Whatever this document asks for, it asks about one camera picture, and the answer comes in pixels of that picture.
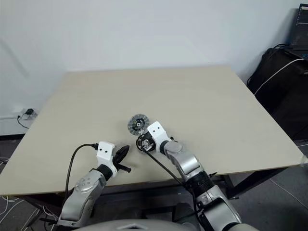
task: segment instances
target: white wall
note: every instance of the white wall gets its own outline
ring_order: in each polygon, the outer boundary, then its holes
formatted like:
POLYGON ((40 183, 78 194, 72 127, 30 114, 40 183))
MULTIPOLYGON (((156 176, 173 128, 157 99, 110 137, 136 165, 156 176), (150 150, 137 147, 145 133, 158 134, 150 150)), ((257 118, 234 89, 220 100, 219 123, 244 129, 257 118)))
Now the white wall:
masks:
MULTIPOLYGON (((72 70, 229 64, 246 81, 299 0, 2 0, 0 117, 40 109, 72 70)), ((23 133, 0 120, 0 135, 23 133)))

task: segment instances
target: wooden table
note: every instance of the wooden table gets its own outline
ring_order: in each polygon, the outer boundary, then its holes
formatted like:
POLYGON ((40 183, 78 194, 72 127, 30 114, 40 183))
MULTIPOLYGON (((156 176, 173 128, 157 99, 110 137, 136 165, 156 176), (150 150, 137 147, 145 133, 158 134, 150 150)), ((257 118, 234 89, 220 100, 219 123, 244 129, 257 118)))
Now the wooden table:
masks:
MULTIPOLYGON (((137 137, 129 133, 127 122, 138 113, 159 121, 207 173, 269 169, 265 175, 270 177, 277 173, 271 169, 300 164, 300 150, 227 66, 72 72, 64 76, 0 175, 0 194, 63 191, 73 151, 99 141, 118 148, 130 145, 123 164, 131 173, 120 171, 109 186, 170 179, 136 148, 137 137)), ((165 156, 155 156, 177 173, 165 156)), ((81 149, 70 188, 96 166, 96 151, 81 149)), ((260 176, 255 177, 244 190, 260 182, 260 176)))

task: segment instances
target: metal disc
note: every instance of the metal disc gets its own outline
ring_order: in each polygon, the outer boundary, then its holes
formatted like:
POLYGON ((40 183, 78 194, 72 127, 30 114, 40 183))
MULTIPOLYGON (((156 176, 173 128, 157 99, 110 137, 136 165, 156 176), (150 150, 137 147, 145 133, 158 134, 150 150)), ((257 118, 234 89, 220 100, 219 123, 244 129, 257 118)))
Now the metal disc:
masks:
POLYGON ((128 130, 135 136, 140 136, 150 125, 148 117, 144 114, 134 115, 127 124, 128 130))

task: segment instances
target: gray floor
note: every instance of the gray floor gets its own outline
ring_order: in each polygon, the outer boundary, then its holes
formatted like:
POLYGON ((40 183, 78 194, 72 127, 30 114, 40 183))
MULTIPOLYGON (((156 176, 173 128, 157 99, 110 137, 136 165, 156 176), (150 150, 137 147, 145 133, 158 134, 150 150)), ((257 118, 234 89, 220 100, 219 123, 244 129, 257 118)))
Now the gray floor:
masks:
MULTIPOLYGON (((10 157, 18 143, 19 141, 0 141, 0 156, 10 157)), ((303 147, 302 151, 308 153, 308 146, 303 147)), ((248 175, 249 174, 234 174, 231 176, 231 179, 233 183, 237 183, 248 175)), ((291 167, 272 179, 308 206, 308 167, 291 167)), ((151 208, 174 205, 178 202, 187 202, 191 204, 192 199, 187 193, 138 199, 123 194, 112 203, 99 200, 94 217, 90 222, 97 223, 100 221, 112 220, 119 211, 123 211, 128 207, 151 208)), ((9 203, 9 209, 15 203, 16 202, 9 203)), ((243 222, 261 231, 308 230, 308 211, 294 198, 269 180, 240 196, 239 199, 231 200, 231 203, 237 209, 243 222)), ((0 199, 0 213, 5 209, 5 205, 6 202, 0 199)), ((21 230, 34 210, 35 208, 27 202, 20 203, 0 224, 0 230, 21 230)), ((168 220, 170 219, 170 214, 153 215, 153 218, 168 220)), ((32 228, 35 231, 44 230, 43 222, 37 221, 32 228)))

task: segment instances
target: black bag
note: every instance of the black bag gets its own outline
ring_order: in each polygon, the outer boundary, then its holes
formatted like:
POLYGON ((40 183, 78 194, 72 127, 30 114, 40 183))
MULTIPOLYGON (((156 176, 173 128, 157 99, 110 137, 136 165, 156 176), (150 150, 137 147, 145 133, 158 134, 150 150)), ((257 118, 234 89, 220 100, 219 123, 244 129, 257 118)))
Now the black bag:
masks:
POLYGON ((288 136, 298 141, 308 140, 308 61, 288 65, 260 88, 295 59, 284 49, 268 49, 247 86, 288 136))

